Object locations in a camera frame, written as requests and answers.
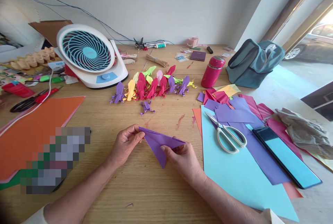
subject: small pink container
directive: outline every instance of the small pink container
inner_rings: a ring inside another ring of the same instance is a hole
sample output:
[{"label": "small pink container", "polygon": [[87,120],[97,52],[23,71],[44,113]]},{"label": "small pink container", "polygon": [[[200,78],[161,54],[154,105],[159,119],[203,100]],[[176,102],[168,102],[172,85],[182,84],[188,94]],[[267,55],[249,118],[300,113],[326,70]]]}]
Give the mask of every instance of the small pink container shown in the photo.
[{"label": "small pink container", "polygon": [[8,83],[5,86],[1,87],[4,91],[12,93],[22,98],[27,98],[33,96],[35,94],[34,91],[19,83],[18,85],[14,85],[13,83]]},{"label": "small pink container", "polygon": [[198,46],[199,38],[189,38],[187,39],[187,46],[190,48],[195,48]]},{"label": "small pink container", "polygon": [[214,86],[222,71],[224,64],[225,64],[225,59],[220,56],[213,56],[209,60],[209,64],[201,80],[202,87],[208,89]]}]

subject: car wheel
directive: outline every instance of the car wheel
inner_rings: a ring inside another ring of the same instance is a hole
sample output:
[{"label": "car wheel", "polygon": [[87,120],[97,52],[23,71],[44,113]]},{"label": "car wheel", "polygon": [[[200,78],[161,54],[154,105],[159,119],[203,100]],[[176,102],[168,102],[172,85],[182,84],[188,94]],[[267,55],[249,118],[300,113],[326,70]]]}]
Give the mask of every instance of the car wheel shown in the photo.
[{"label": "car wheel", "polygon": [[295,57],[297,57],[299,54],[302,53],[302,51],[304,50],[304,46],[302,45],[298,45],[296,46],[295,48],[293,48],[291,51],[289,51],[289,53],[287,53],[285,56],[284,56],[284,59],[283,60],[291,60],[291,59],[294,59]]}]

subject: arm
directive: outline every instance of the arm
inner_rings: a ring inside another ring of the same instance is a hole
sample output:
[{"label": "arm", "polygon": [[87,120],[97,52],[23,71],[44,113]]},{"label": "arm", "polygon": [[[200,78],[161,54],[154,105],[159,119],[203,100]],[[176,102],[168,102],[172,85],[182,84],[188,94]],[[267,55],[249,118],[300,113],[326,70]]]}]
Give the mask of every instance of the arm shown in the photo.
[{"label": "arm", "polygon": [[191,143],[187,142],[173,150],[168,146],[162,146],[161,149],[223,223],[269,223],[259,213],[230,196],[204,173]]},{"label": "arm", "polygon": [[112,175],[126,162],[134,147],[145,136],[138,127],[135,124],[120,131],[106,160],[83,182],[44,208],[48,224],[79,223],[83,220]]}]

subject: white scissors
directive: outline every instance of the white scissors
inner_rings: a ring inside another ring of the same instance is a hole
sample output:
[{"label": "white scissors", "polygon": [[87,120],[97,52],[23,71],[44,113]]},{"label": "white scissors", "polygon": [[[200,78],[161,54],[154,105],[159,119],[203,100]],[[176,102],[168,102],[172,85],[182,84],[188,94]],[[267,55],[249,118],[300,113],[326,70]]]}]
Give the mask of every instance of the white scissors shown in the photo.
[{"label": "white scissors", "polygon": [[[205,112],[206,115],[208,115],[208,117],[213,121],[213,123],[217,126],[217,139],[219,141],[219,144],[221,146],[221,148],[229,153],[229,154],[236,154],[239,152],[239,149],[236,148],[236,146],[232,143],[232,141],[228,138],[228,136],[222,131],[222,128],[231,136],[231,138],[233,138],[233,140],[241,147],[241,148],[245,148],[246,144],[247,144],[247,140],[246,140],[246,137],[243,135],[242,132],[240,132],[238,129],[234,128],[234,127],[230,127],[230,126],[225,126],[225,125],[222,125],[220,124],[209,112]],[[235,132],[237,132],[241,138],[242,138],[242,141],[241,142],[240,140],[237,139],[237,137],[232,134],[229,129],[231,130],[234,130]],[[221,142],[221,139],[220,139],[220,134],[222,134],[222,136],[224,137],[224,139],[230,144],[230,146],[233,148],[232,151],[226,149],[222,142]]]}]

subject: fan grille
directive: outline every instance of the fan grille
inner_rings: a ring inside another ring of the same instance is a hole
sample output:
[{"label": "fan grille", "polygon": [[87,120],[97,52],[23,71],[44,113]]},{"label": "fan grille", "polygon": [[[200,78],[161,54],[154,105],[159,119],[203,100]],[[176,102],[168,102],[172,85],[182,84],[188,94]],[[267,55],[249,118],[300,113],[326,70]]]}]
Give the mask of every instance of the fan grille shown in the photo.
[{"label": "fan grille", "polygon": [[86,70],[104,70],[111,62],[105,43],[86,31],[68,32],[62,39],[62,48],[73,63]]}]

